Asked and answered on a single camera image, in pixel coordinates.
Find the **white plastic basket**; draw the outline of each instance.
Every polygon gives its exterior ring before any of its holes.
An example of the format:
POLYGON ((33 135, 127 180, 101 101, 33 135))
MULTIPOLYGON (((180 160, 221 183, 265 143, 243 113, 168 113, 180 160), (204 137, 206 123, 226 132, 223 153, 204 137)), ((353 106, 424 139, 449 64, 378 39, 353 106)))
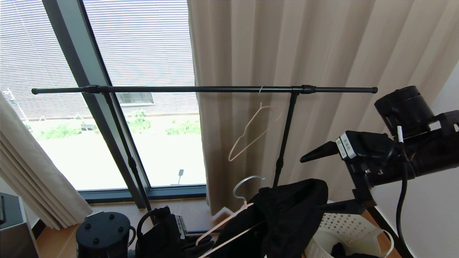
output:
POLYGON ((365 253, 386 258, 394 249, 394 239, 386 230, 373 226, 360 215, 325 213, 319 229, 305 250, 307 258, 333 258, 330 253, 333 246, 341 242, 346 255, 365 253), (386 232, 391 240, 391 247, 381 253, 377 236, 386 232))

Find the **beige curtain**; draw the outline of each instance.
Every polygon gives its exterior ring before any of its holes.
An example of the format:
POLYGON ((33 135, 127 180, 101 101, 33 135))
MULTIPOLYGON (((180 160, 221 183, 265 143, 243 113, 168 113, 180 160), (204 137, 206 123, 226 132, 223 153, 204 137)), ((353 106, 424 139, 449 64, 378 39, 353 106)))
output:
MULTIPOLYGON (((302 155, 345 130, 382 132, 375 100, 416 85, 432 103, 459 59, 459 1, 216 1, 190 0, 190 29, 199 86, 378 87, 372 94, 300 95, 280 185, 324 179, 334 201, 352 197, 338 155, 299 163, 302 155)), ((289 94, 261 94, 283 117, 233 162, 228 153, 259 106, 254 94, 200 93, 202 143, 211 211, 237 210, 231 191, 239 180, 253 196, 271 186, 289 94)), ((236 151, 277 117, 264 111, 236 151)))
POLYGON ((2 94, 0 177, 51 228, 81 223, 92 213, 91 207, 54 166, 2 94))

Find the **white wall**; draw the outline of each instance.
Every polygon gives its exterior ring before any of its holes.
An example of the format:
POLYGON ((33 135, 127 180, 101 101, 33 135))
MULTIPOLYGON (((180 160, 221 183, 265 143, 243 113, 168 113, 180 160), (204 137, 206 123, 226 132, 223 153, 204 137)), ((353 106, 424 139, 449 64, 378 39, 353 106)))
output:
MULTIPOLYGON (((0 192, 6 194, 17 195, 13 189, 0 177, 0 192)), ((26 216, 31 227, 37 223, 39 220, 38 216, 24 203, 24 209, 26 211, 26 216)))
MULTIPOLYGON (((459 63, 431 108, 434 114, 459 109, 459 63)), ((380 185, 373 192, 379 211, 393 229, 401 185, 380 185)), ((402 232, 415 257, 459 257, 458 185, 459 168, 408 181, 402 232)))

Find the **robotic arm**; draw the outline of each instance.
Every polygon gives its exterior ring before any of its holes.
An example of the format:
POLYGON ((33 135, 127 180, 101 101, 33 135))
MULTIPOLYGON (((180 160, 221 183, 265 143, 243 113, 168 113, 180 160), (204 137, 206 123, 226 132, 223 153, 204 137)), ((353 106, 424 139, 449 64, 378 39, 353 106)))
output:
POLYGON ((372 187, 400 180, 406 184, 408 179, 459 165, 458 110, 434 116, 416 86, 380 98, 375 107, 393 140, 387 134, 346 131, 300 159, 304 163, 339 154, 354 182, 355 199, 319 206, 320 211, 362 214, 376 206, 372 187), (431 130, 429 125, 436 121, 441 128, 431 130))

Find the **hanger hook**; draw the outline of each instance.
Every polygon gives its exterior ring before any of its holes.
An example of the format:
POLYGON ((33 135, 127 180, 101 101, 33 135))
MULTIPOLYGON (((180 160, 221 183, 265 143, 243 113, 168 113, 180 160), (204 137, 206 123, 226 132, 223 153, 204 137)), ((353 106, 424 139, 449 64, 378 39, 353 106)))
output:
POLYGON ((261 86, 260 91, 258 92, 258 98, 260 99, 260 106, 262 105, 262 100, 261 100, 261 89, 263 89, 264 86, 261 86))
POLYGON ((251 176, 249 176, 249 177, 244 178, 243 180, 241 180, 241 181, 234 187, 234 189, 233 189, 233 195, 234 195, 234 197, 236 197, 236 198, 238 198, 238 199, 242 199, 242 200, 244 200, 245 202, 247 202, 247 200, 246 200, 246 198, 245 198, 244 196, 237 196, 237 195, 236 195, 236 191, 237 191, 237 189, 239 188, 239 186, 241 186, 241 184, 244 184, 247 180, 252 179, 252 178, 259 178, 259 179, 261 179, 261 180, 265 180, 264 177, 260 177, 260 176, 257 176, 257 175, 251 175, 251 176))

